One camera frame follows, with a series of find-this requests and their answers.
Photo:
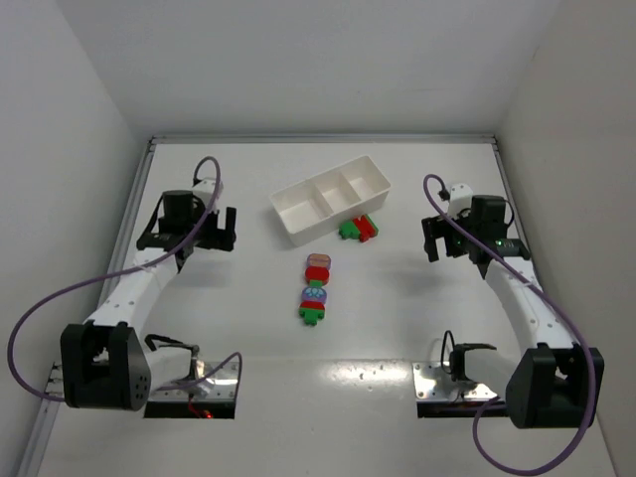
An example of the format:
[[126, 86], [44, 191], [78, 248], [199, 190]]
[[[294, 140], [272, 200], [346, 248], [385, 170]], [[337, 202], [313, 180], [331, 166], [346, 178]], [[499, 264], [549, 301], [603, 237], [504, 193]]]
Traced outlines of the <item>purple lego top brick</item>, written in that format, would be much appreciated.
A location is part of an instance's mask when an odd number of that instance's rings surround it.
[[307, 256], [306, 264], [308, 267], [331, 268], [331, 257], [325, 253], [310, 253]]

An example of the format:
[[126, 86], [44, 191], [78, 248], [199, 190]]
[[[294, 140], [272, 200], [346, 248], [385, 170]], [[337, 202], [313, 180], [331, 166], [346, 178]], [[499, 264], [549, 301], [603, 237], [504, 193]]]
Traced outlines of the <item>purple lego brick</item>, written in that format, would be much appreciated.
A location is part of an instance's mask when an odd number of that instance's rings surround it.
[[331, 257], [325, 253], [310, 253], [307, 256], [306, 264], [308, 267], [331, 268]]
[[327, 291], [323, 287], [306, 286], [301, 292], [302, 303], [319, 303], [324, 305], [327, 301]]

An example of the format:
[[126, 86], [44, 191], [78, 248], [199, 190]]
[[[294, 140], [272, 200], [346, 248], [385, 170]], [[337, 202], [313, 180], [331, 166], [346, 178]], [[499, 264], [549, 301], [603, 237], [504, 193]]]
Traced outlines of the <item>red lego brick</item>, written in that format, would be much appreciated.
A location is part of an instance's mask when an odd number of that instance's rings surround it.
[[299, 315], [303, 319], [323, 319], [325, 315], [325, 307], [320, 302], [304, 301], [300, 304]]
[[304, 276], [307, 283], [316, 281], [327, 284], [330, 278], [330, 271], [328, 268], [321, 266], [308, 266], [305, 269]]

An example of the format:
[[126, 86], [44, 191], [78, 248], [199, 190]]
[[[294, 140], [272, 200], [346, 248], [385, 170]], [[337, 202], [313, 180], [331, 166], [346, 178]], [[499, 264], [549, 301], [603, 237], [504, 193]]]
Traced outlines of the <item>green lego end brick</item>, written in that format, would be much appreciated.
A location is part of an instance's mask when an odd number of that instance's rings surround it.
[[316, 326], [325, 317], [325, 311], [322, 309], [301, 307], [298, 313], [306, 326]]

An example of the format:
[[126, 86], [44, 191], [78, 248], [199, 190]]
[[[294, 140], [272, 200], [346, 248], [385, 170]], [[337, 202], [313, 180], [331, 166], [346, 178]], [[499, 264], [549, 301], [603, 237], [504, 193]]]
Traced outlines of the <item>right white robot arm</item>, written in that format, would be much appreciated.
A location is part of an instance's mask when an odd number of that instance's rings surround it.
[[604, 371], [597, 349], [584, 352], [553, 307], [541, 297], [531, 254], [508, 235], [508, 202], [464, 187], [442, 191], [445, 216], [422, 220], [424, 250], [439, 259], [442, 239], [449, 257], [467, 256], [493, 290], [508, 317], [522, 357], [503, 357], [485, 343], [454, 345], [448, 373], [455, 382], [487, 386], [507, 405], [518, 428], [590, 426]]

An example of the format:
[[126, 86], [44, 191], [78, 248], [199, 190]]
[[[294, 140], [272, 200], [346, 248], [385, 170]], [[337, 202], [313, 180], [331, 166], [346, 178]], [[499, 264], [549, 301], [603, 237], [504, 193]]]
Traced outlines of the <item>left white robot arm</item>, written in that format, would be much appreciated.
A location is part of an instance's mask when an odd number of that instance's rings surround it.
[[196, 345], [158, 335], [144, 325], [162, 291], [197, 248], [231, 251], [237, 211], [207, 211], [207, 194], [167, 191], [136, 243], [132, 271], [81, 324], [61, 336], [64, 399], [74, 408], [139, 410], [156, 391], [190, 390], [201, 382]]

